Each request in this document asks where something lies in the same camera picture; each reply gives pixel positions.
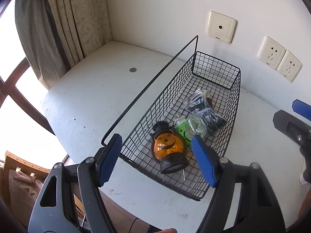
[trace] basket handle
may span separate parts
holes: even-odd
[[[133,107],[133,105],[137,102],[137,100],[143,95],[143,93],[151,86],[151,84],[162,74],[162,72],[181,54],[194,40],[196,39],[195,44],[195,50],[197,51],[197,42],[199,39],[199,36],[195,36],[187,45],[183,47],[154,77],[153,79],[144,87],[144,89],[135,97],[135,99],[128,105],[128,107],[123,111],[123,113],[118,117],[118,119],[114,122],[113,125],[109,128],[109,130],[106,132],[104,137],[101,140],[101,144],[103,146],[106,146],[105,140],[110,135],[110,133],[113,131],[113,129],[118,125],[118,123],[121,121],[121,119],[126,115],[126,113]]]

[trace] jack-o'-lantern lantern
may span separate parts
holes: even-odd
[[[153,141],[150,150],[153,159],[160,164],[160,172],[170,174],[185,169],[189,161],[183,137],[167,121],[156,122],[152,129],[155,133],[150,134]]]

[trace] white table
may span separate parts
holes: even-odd
[[[67,153],[79,163],[93,156],[109,127],[171,58],[150,50],[109,42],[86,57],[48,92],[42,101],[46,117]],[[184,62],[174,61],[115,128],[126,139]],[[130,73],[131,67],[137,68]],[[226,152],[232,162],[258,162],[280,203],[286,226],[297,219],[309,189],[301,186],[303,157],[299,147],[274,129],[277,110],[241,88],[238,113]],[[226,227],[232,226],[240,185],[234,191]],[[158,228],[195,232],[208,208],[213,189],[196,202],[160,185],[118,159],[101,190],[133,215]]]

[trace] bolt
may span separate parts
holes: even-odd
[[[94,161],[95,161],[95,158],[93,158],[93,157],[88,157],[85,160],[85,162],[88,163],[88,164],[93,163]]]
[[[258,163],[252,163],[252,168],[259,169],[260,165]]]
[[[58,168],[61,168],[62,167],[62,163],[56,163],[54,165],[54,168],[58,169]]]
[[[221,157],[221,158],[219,159],[219,161],[220,161],[220,163],[223,163],[223,164],[226,164],[226,163],[229,162],[229,160],[228,160],[226,157]]]

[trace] black wire basket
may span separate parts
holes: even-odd
[[[145,87],[110,128],[108,134],[155,79],[192,41]],[[238,109],[240,77],[241,72],[238,67],[195,49],[195,53],[173,77],[127,137],[120,157],[158,183],[199,201],[206,194],[209,184],[204,181],[192,151],[186,154],[190,164],[184,172],[161,174],[160,166],[152,159],[150,152],[152,124],[159,120],[167,120],[170,125],[173,125],[176,118],[188,116],[190,113],[184,109],[183,100],[193,94],[196,89],[208,90],[212,96],[214,110],[227,120],[227,124],[215,136],[206,135],[205,142],[214,148],[219,156],[224,156]]]

